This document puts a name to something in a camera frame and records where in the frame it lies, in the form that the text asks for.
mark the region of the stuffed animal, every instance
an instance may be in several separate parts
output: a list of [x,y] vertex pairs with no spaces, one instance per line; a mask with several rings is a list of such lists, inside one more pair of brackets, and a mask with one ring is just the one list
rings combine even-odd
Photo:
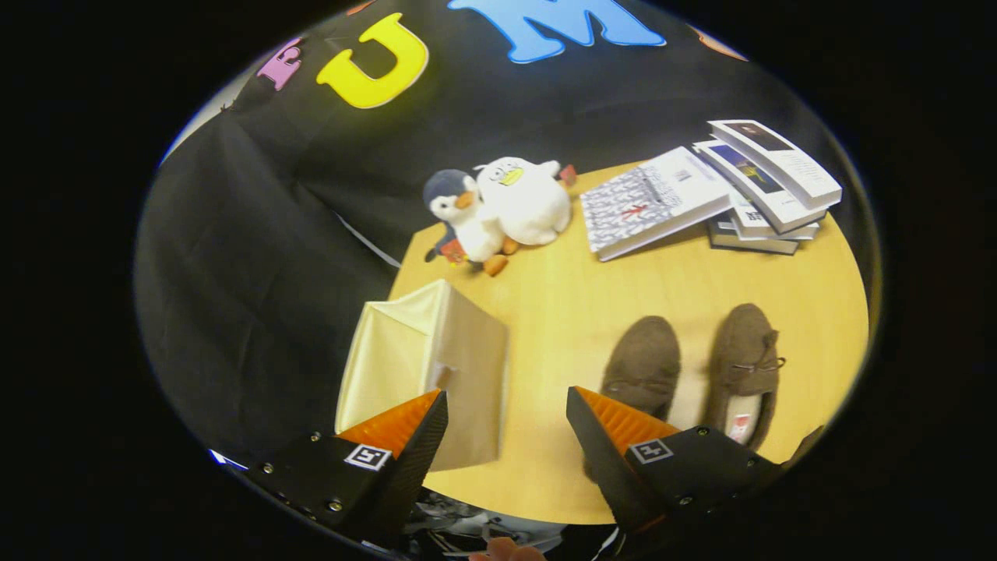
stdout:
[[495,209],[507,236],[528,246],[557,239],[571,220],[571,201],[554,177],[556,161],[536,165],[522,158],[499,158],[477,166],[478,188],[485,204]]
[[455,256],[455,250],[462,252],[476,270],[484,269],[494,277],[508,261],[502,253],[509,255],[518,248],[502,232],[493,209],[483,203],[475,180],[460,170],[433,174],[423,187],[423,202],[447,225],[431,255],[443,255],[458,263],[461,258]]

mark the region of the wooden table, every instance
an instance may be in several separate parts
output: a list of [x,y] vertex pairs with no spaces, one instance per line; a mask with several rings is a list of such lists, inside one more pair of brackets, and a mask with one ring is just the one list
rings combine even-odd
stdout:
[[780,333],[781,371],[772,427],[759,450],[782,462],[827,423],[845,399],[868,338],[858,267],[834,219],[795,256],[710,248],[705,224],[601,263],[588,249],[577,195],[639,164],[578,176],[568,192],[571,224],[552,244],[522,248],[497,277],[447,260],[424,262],[444,232],[416,233],[391,299],[446,279],[509,326],[508,402],[498,461],[430,473],[424,485],[487,510],[566,524],[613,518],[581,470],[581,447],[564,416],[571,385],[598,390],[619,336],[643,315],[671,322],[682,373],[668,422],[698,424],[708,391],[708,361],[721,321],[736,305],[757,304]]

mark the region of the white plush toy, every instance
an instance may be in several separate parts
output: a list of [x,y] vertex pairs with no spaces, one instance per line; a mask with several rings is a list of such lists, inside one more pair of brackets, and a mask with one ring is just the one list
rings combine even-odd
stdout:
[[499,158],[477,166],[485,206],[495,210],[507,236],[528,246],[557,239],[571,220],[571,201],[554,178],[560,164],[536,165],[522,158]]

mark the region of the felt letter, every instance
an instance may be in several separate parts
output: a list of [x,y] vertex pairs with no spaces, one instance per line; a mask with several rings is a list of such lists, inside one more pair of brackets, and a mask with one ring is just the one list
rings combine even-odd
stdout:
[[263,68],[259,69],[256,76],[266,76],[273,81],[273,89],[280,91],[284,84],[291,79],[291,76],[298,71],[301,61],[295,60],[301,56],[301,50],[295,47],[301,38],[284,45],[273,58],[266,61]]
[[564,44],[540,35],[532,24],[591,47],[595,44],[589,16],[602,24],[602,38],[615,45],[660,47],[665,38],[644,27],[613,0],[452,0],[451,10],[471,8],[488,18],[512,43],[508,58],[519,64],[558,55]]
[[377,80],[367,76],[350,60],[353,50],[346,49],[319,71],[315,81],[328,84],[346,103],[360,109],[378,107],[398,97],[419,80],[430,60],[426,44],[399,23],[401,18],[400,13],[391,14],[360,36],[361,43],[373,39],[394,53],[398,62],[388,74]]

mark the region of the blue letter m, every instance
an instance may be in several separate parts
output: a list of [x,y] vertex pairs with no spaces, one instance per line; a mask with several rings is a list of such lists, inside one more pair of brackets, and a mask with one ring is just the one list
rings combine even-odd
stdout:
[[498,27],[512,43],[511,61],[526,64],[564,51],[564,44],[540,35],[530,22],[590,47],[595,44],[589,16],[602,24],[602,38],[616,45],[661,46],[665,38],[644,27],[613,0],[452,0],[451,10],[471,8]]

